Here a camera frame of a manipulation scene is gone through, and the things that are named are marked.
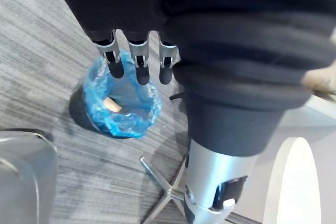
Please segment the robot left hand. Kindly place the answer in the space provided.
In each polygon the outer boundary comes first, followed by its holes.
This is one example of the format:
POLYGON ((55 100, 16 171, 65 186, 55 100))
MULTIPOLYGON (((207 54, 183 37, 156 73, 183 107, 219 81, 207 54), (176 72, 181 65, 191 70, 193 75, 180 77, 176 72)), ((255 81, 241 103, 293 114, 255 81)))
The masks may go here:
POLYGON ((163 84, 184 88, 190 146, 183 207, 189 223, 221 223, 283 114, 302 106, 309 70, 335 60, 335 0, 65 0, 121 77, 123 31, 138 81, 149 80, 157 31, 163 84))

